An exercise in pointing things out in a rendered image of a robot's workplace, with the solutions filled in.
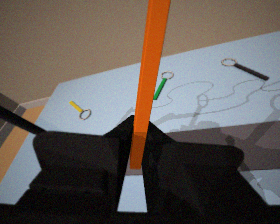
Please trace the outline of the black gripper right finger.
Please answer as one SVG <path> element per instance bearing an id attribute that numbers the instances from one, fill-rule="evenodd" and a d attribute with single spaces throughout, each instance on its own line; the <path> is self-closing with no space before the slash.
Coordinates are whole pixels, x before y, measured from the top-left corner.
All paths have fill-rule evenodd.
<path id="1" fill-rule="evenodd" d="M 160 212 L 182 163 L 240 167 L 244 152 L 234 146 L 176 142 L 149 121 L 142 159 L 147 212 Z"/>

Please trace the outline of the yellow handle with grey loop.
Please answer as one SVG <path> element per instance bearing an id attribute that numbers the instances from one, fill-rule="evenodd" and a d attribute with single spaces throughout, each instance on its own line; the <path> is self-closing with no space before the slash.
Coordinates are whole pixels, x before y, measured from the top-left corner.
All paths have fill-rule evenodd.
<path id="1" fill-rule="evenodd" d="M 84 110 L 82 110 L 80 107 L 78 107 L 74 102 L 72 102 L 72 101 L 70 101 L 69 102 L 73 107 L 75 107 L 79 112 L 80 112 L 80 115 L 79 115 L 79 119 L 81 119 L 81 120 L 84 120 L 84 119 L 86 119 L 86 118 L 88 118 L 89 117 L 89 115 L 90 115 L 90 110 L 89 109 L 84 109 Z M 88 110 L 89 111 L 89 114 L 88 114 L 88 116 L 86 116 L 85 118 L 81 118 L 81 114 L 83 113 L 83 111 L 85 111 L 85 110 Z"/>

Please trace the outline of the orange handle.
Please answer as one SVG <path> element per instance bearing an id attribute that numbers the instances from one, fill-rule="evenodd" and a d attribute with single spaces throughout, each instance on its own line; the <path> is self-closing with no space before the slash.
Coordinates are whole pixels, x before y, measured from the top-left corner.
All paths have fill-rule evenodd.
<path id="1" fill-rule="evenodd" d="M 171 0 L 149 0 L 130 150 L 130 168 L 141 169 Z"/>

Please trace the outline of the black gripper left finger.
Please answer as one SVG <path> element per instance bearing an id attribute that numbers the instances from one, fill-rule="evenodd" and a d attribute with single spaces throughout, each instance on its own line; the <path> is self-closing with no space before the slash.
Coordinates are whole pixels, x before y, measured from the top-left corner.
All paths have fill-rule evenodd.
<path id="1" fill-rule="evenodd" d="M 134 116 L 130 115 L 104 135 L 58 131 L 38 133 L 33 138 L 33 148 L 41 169 L 45 165 L 54 165 L 106 170 L 112 211 L 118 211 L 131 150 Z"/>

